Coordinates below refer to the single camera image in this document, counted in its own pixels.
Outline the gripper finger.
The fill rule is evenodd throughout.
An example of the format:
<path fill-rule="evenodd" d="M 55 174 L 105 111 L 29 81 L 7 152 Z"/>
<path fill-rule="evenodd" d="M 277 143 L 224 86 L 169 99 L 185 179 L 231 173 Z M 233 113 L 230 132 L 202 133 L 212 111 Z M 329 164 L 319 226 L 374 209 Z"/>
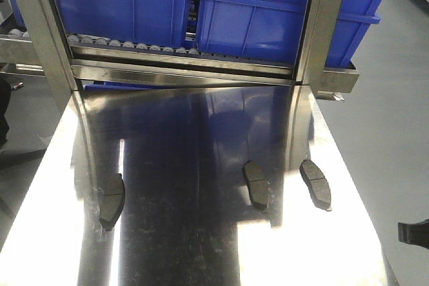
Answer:
<path fill-rule="evenodd" d="M 429 249 L 429 219 L 413 224 L 398 222 L 397 232 L 400 242 Z"/>

